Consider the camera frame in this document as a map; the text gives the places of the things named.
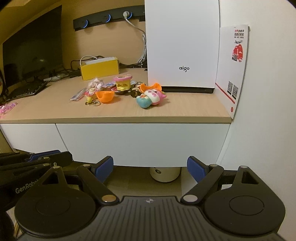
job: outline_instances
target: keychain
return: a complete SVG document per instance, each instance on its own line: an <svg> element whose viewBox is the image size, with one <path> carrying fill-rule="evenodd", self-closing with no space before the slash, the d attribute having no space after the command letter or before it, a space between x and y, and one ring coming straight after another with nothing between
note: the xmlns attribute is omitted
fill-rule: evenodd
<svg viewBox="0 0 296 241"><path fill-rule="evenodd" d="M93 100L92 97L87 97L85 104L86 105L94 105L94 106L100 106L101 105L100 101Z"/></svg>

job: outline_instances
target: qr code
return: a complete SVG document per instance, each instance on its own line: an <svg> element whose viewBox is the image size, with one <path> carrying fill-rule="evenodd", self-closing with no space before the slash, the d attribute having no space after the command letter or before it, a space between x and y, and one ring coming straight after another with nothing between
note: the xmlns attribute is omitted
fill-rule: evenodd
<svg viewBox="0 0 296 241"><path fill-rule="evenodd" d="M228 89L227 92L231 95L232 93L232 87L233 87L233 83L231 83L230 81L228 81Z"/></svg>
<svg viewBox="0 0 296 241"><path fill-rule="evenodd" d="M236 100L237 99L237 92L239 88L236 87L235 85L233 86L233 92L232 92L232 97Z"/></svg>

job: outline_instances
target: white cable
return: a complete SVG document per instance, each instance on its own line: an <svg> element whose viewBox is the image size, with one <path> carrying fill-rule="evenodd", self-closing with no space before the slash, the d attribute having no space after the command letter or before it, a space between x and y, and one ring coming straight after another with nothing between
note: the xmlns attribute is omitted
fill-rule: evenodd
<svg viewBox="0 0 296 241"><path fill-rule="evenodd" d="M141 31L143 33L143 42L144 42L144 50L143 50L143 53L140 57L140 59L138 60L138 64L142 64L145 60L146 60L146 57L147 57L147 39L146 39L146 33L144 30L136 27L135 25L133 25L127 18L129 16L129 12L128 11L125 11L123 13L123 17L124 19L130 24L132 25L134 28L138 29L139 31Z"/></svg>
<svg viewBox="0 0 296 241"><path fill-rule="evenodd" d="M82 59L83 58L85 58L85 57L92 57L92 58L94 58L94 59L98 59L97 57L94 57L94 56L91 56L91 55L85 55L85 56L83 56L81 59L80 59L80 66L81 66L81 61L82 61Z"/></svg>

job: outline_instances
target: desk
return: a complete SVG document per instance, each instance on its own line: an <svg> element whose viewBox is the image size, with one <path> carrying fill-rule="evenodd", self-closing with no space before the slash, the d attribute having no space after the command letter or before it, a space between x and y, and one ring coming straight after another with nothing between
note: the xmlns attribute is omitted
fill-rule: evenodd
<svg viewBox="0 0 296 241"><path fill-rule="evenodd" d="M123 69L148 83L143 69ZM105 83L113 77L102 78ZM231 118L214 94L167 93L164 101L142 109L131 96L109 104L86 106L69 99L88 81L61 80L18 105L0 120L2 132L16 148L31 152L69 150L75 161L97 162L106 155L116 165L186 166L189 155L217 160Z"/></svg>

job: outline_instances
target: orange toy shell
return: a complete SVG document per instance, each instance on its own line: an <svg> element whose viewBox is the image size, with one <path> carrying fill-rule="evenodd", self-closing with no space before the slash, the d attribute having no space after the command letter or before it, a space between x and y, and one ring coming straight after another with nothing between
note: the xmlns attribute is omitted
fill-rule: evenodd
<svg viewBox="0 0 296 241"><path fill-rule="evenodd" d="M161 91L160 84L159 83L155 83L152 86L146 86L145 84L141 84L140 85L140 90L141 90L142 93L144 93L146 90L153 90L153 89Z"/></svg>
<svg viewBox="0 0 296 241"><path fill-rule="evenodd" d="M110 102L114 97L113 91L98 91L96 92L96 96L101 103Z"/></svg>

